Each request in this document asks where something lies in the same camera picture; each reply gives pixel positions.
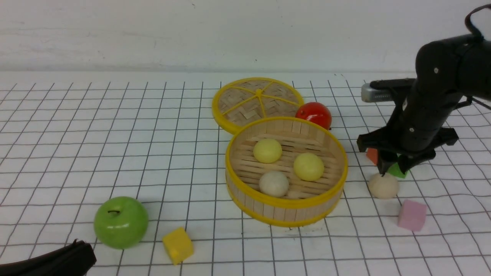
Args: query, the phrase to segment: yellow rim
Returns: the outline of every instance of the yellow rim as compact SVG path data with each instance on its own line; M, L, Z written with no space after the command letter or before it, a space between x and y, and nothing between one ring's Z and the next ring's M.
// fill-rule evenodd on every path
M233 87L234 85L238 84L238 83L243 83L243 82L246 82L246 81L252 81L252 80L260 80L260 81L270 81L270 83L268 85L266 85L266 87L268 87L269 85L273 84L273 83L277 83L277 84L280 84L288 89L291 90L291 92L295 95L297 101L299 102L298 104L297 103L294 103L294 102L291 102L291 101L287 101L287 100L284 100L282 98L278 98L278 97L274 97L274 96L268 96L268 95L262 95L261 97L268 97L268 98L274 98L274 99L277 99L277 100L281 100L281 101L284 101L284 102L287 102L289 104L293 104L293 105L296 105L296 106L301 106L304 104L304 101L303 101L303 98L302 96L300 95L300 93L295 89L293 88L291 85L288 85L284 82L281 82L281 81L278 81L278 80L275 80L275 79L269 79L269 78L246 78L246 79L241 79L241 80L237 80L237 81L234 81L234 82L231 82L231 83L228 83L227 85L225 85L224 87L220 88L220 90L218 90L218 92L215 94L215 96L213 97L213 101L212 101L212 114L213 114L213 118L215 119L215 122L222 128L224 129L226 132L230 133L230 134L236 134L240 129L241 129L241 126L238 126L236 124L233 124L231 123L230 121L228 121L223 115L230 112L230 110L233 110L235 108L237 108L240 104L244 103L245 101L242 101L241 103L237 104L236 106L232 107L230 110L227 110L226 112L222 113L220 112L219 108L218 108L218 101L221 97L221 95L229 88ZM249 100L252 100L254 98L256 98L255 96L255 92L254 91L249 91L246 89L246 91L248 92L251 92L252 95L250 98L247 99L247 101ZM259 101L260 101L260 104L261 104L261 109L263 110L263 116L265 116L265 112L264 112L264 106L262 104L262 101L261 99L259 98Z
M271 224L274 226L279 226L279 227L300 227L300 226L306 226L306 225L315 223L317 221L320 221L321 219L323 219L327 215L329 215L334 210L334 208L336 208L339 200L341 199L341 194L339 194L339 197L336 200L336 202L327 211L325 211L324 213L322 213L322 214L320 214L314 218L311 218L309 220L305 220L305 221L277 221L277 220L272 220L270 218L267 218L265 216L258 215L257 213L250 211L247 207L245 207L243 204L241 204L234 197L234 195L232 194L232 191L230 190L228 185L227 185L227 191L228 191L228 194L230 195L230 197L232 198L232 200L234 201L234 203L237 205L237 207L239 209L241 209L244 213L246 213L248 216L250 216L251 218L253 218L255 220L258 220L258 221L261 221L261 222L264 222L267 224Z
M251 126L254 126L256 124L260 124L260 123L263 123L263 122L268 122L268 121L273 121L273 120L279 120L279 119L288 119L288 120L293 120L293 121L298 121L298 122L306 123L306 124L310 125L311 127L315 127L317 129L323 131L326 135L330 136L334 140L334 142L336 143L336 145L339 147L339 149L343 153L343 157L344 157L343 168L344 168L344 170L343 170L343 174L341 175L341 178L339 179L339 181L336 183L336 185L332 189L330 189L329 191L327 191L327 192L325 192L323 194L317 195L315 197L305 198L305 199L276 198L276 197L268 196L266 194L263 194L263 193L261 193L259 191L254 190L253 188L249 187L246 183L244 183L237 176L237 174L232 169L232 164L230 162L230 149L232 147L233 142L237 138L237 136L240 133L242 133L245 129L250 128ZM307 208L307 207L319 205L319 204L321 204L323 202L326 202L327 200L329 200L330 198L332 198L332 196L334 194L336 194L340 189L343 188L344 182L346 181L346 176L348 175L348 156L346 155L346 152L345 152L343 146L341 145L341 143L338 141L338 139L336 139L336 137L334 137L334 135L332 135L325 128L323 128L323 127L321 127L321 126L319 126L319 125L317 125L315 123L312 123L310 121L306 121L306 120L303 120L303 119L298 119L298 118L295 118L295 117L270 117L270 118L260 119L260 120L254 121L252 123L249 123L248 125L246 125L243 128L241 128L232 137L232 139L230 140L230 142L229 142L229 144L227 146L227 151L225 153L225 169L229 173L230 178L231 178L231 181L237 186L237 188L240 189L244 194L247 194L248 196L250 196L250 197L252 197L252 198L254 198L256 200L259 200L259 201L261 201L261 202L263 202L265 204L268 204L268 205L271 205L271 206L274 206L274 207L280 207L280 208Z

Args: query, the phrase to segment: bamboo steamer basket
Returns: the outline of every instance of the bamboo steamer basket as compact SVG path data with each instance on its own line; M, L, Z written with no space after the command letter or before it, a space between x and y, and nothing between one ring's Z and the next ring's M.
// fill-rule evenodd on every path
M269 78L247 78L222 87L212 101L215 122L230 134L259 119L294 117L302 96L290 85Z
M264 138L281 144L278 161L263 164L254 158L254 145ZM302 181L293 171L295 157L304 152L324 162L324 174L317 181ZM348 158L339 141L319 125L294 117L247 124L232 137L225 163L227 189L235 204L256 220L282 227L305 226L327 216L341 198L348 173ZM282 171L289 180L289 190L282 198L259 191L259 178L270 170Z

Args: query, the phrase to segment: ball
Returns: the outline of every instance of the ball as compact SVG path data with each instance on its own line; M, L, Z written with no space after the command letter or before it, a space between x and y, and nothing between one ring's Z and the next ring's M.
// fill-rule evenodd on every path
M254 145L254 157L261 163L273 163L278 161L283 153L281 144L275 139L262 139Z
M399 192L399 181L391 174L386 173L382 176L381 174L376 173L370 177L368 190L372 196L376 198L394 198Z
M324 174L324 163L313 153L301 153L293 162L293 171L301 180L316 181Z
M273 197L282 197L288 192L288 178L281 171L269 171L259 179L259 190Z

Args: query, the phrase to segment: tomato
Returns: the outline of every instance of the tomato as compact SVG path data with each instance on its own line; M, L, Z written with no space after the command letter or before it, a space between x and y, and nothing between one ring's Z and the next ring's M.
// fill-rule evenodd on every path
M297 110L295 117L320 125L327 130L331 127L331 112L325 105L318 102L310 102L302 105Z

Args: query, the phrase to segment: grid paper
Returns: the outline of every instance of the grid paper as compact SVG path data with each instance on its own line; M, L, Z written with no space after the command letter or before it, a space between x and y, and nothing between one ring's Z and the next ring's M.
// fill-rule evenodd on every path
M97 257L90 276L491 275L491 113L453 112L445 126L460 141L413 168L397 198L379 200L366 185L377 168L355 141L384 126L393 104L361 101L371 80L290 81L305 102L328 106L349 159L336 209L299 228L251 219L227 193L231 135L211 112L227 82L0 83L0 263L79 239ZM91 223L120 195L150 216L143 241L126 250L98 242ZM405 199L429 207L421 232L397 227ZM173 266L161 240L180 226L195 253Z

